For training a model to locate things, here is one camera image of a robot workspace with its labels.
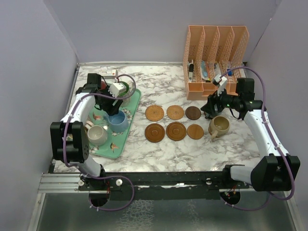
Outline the dark walnut coaster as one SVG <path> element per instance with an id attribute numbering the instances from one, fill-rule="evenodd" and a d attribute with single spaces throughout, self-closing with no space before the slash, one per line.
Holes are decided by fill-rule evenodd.
<path id="1" fill-rule="evenodd" d="M 198 120 L 201 117 L 201 111 L 198 107 L 196 106 L 189 106 L 185 110 L 185 115 L 187 118 L 190 120 Z"/>

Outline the tan mug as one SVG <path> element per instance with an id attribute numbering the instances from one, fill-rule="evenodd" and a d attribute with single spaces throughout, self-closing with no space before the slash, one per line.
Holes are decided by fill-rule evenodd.
<path id="1" fill-rule="evenodd" d="M 211 140 L 220 138 L 226 135 L 230 130 L 230 122 L 224 116 L 214 117 L 208 126 L 208 132 L 211 135 Z"/>

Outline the blue mug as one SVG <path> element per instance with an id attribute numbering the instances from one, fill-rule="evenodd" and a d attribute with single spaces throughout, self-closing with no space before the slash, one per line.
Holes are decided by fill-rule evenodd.
<path id="1" fill-rule="evenodd" d="M 128 129 L 128 118 L 123 111 L 108 117 L 109 128 L 115 133 L 121 133 Z"/>

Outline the woven rattan coaster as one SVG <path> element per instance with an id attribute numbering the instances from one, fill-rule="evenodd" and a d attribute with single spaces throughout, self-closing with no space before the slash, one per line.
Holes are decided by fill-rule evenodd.
<path id="1" fill-rule="evenodd" d="M 173 120 L 179 120 L 184 116 L 184 110 L 179 105 L 171 105 L 167 108 L 167 116 Z"/>
<path id="2" fill-rule="evenodd" d="M 151 105 L 146 108 L 145 116 L 148 120 L 156 122 L 164 117 L 164 110 L 161 106 Z"/>

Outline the brown ringed wooden coaster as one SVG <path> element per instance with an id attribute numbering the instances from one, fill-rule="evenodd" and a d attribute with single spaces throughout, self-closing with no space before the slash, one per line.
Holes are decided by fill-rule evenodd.
<path id="1" fill-rule="evenodd" d="M 148 141 L 156 143 L 164 138 L 165 129 L 157 123 L 152 123 L 146 127 L 144 134 Z"/>

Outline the grey mug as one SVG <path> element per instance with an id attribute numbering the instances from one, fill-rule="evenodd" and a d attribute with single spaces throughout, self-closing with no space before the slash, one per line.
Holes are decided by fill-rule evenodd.
<path id="1" fill-rule="evenodd" d="M 210 114 L 208 114 L 207 112 L 204 112 L 204 115 L 205 115 L 206 119 L 213 119 L 213 117 Z"/>

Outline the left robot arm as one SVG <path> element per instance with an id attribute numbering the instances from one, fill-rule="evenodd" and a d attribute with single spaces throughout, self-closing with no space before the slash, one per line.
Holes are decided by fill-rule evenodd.
<path id="1" fill-rule="evenodd" d="M 98 105 L 109 116 L 119 112 L 122 100 L 102 89 L 103 77 L 90 73 L 87 82 L 76 91 L 75 101 L 68 113 L 59 122 L 50 125 L 53 158 L 67 167 L 76 167 L 90 178 L 90 185 L 101 190 L 106 185 L 105 170 L 90 157 L 90 142 L 84 128 L 91 109 Z"/>

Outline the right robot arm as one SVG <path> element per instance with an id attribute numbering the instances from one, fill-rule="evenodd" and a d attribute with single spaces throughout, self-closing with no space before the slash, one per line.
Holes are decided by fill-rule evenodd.
<path id="1" fill-rule="evenodd" d="M 207 98 L 201 108 L 209 118 L 216 118 L 225 108 L 239 113 L 251 130 L 261 156 L 255 167 L 242 165 L 225 166 L 221 183 L 232 188 L 239 181 L 251 185 L 257 192 L 289 191 L 294 187 L 294 180 L 300 167 L 300 160 L 289 155 L 275 134 L 261 100 L 255 99 L 252 78 L 238 78 L 236 95 L 226 91 L 226 77 L 216 76 L 213 84 L 218 89 Z"/>

